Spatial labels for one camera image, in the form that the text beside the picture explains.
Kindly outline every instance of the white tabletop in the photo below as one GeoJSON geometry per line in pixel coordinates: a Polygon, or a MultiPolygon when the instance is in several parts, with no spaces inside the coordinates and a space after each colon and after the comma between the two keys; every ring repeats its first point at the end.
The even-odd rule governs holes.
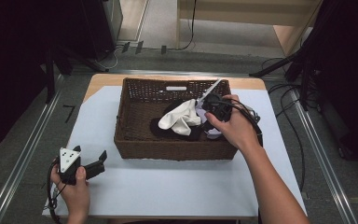
{"type": "MultiPolygon", "coordinates": [[[[231,90],[261,117],[264,148],[305,211],[267,91],[231,90]]],[[[232,161],[122,160],[113,141],[121,87],[106,86],[80,108],[67,148],[82,165],[107,151],[105,172],[89,181],[95,217],[242,218],[257,216],[255,190],[240,152],[232,161]]],[[[60,197],[56,214],[67,216],[60,197]]]]}

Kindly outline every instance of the human hand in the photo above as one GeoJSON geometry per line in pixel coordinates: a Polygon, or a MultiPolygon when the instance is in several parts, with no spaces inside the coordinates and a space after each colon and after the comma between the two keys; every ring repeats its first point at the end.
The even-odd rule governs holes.
{"type": "Polygon", "coordinates": [[[57,173],[58,165],[51,171],[51,181],[61,191],[61,196],[68,207],[67,223],[85,223],[90,210],[90,190],[86,181],[86,170],[80,166],[76,171],[76,185],[66,185],[61,182],[57,173]]]}
{"type": "MultiPolygon", "coordinates": [[[[223,98],[231,99],[232,104],[242,107],[242,105],[236,102],[240,100],[238,95],[225,95],[223,98]]],[[[249,149],[260,147],[255,129],[238,109],[232,108],[231,118],[227,122],[218,120],[212,113],[208,112],[205,113],[205,117],[215,128],[222,132],[228,142],[239,149],[242,154],[249,149]]]]}

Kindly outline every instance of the wicker basket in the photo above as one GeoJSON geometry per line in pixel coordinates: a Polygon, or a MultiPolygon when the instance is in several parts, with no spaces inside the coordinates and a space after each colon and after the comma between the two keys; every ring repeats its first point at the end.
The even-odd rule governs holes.
{"type": "MultiPolygon", "coordinates": [[[[199,141],[160,138],[149,129],[150,120],[161,118],[164,109],[177,99],[197,99],[214,80],[154,80],[125,78],[117,115],[115,144],[122,159],[174,161],[232,160],[237,149],[224,137],[199,141]]],[[[230,94],[227,80],[213,92],[230,94]]]]}

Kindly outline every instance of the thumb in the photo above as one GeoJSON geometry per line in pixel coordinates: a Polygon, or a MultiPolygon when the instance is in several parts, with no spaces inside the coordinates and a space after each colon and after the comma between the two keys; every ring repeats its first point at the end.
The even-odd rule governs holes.
{"type": "Polygon", "coordinates": [[[76,183],[86,185],[86,169],[83,166],[76,170],[76,183]]]}
{"type": "Polygon", "coordinates": [[[206,112],[205,118],[218,130],[222,130],[224,123],[218,120],[212,113],[206,112]]]}

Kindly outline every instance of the human arm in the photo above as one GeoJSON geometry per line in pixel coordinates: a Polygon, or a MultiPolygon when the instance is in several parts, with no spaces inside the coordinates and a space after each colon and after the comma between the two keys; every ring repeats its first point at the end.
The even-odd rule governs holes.
{"type": "Polygon", "coordinates": [[[51,171],[51,181],[61,191],[61,196],[68,207],[68,224],[85,223],[90,209],[90,190],[86,181],[86,170],[80,166],[76,171],[76,185],[66,185],[61,182],[55,165],[51,171]]]}
{"type": "MultiPolygon", "coordinates": [[[[224,98],[239,101],[237,95],[227,95],[224,98]]],[[[252,124],[241,112],[233,108],[227,122],[219,121],[211,113],[206,113],[205,116],[245,158],[254,181],[263,223],[310,223],[296,198],[272,166],[266,150],[259,145],[252,124]]]]}

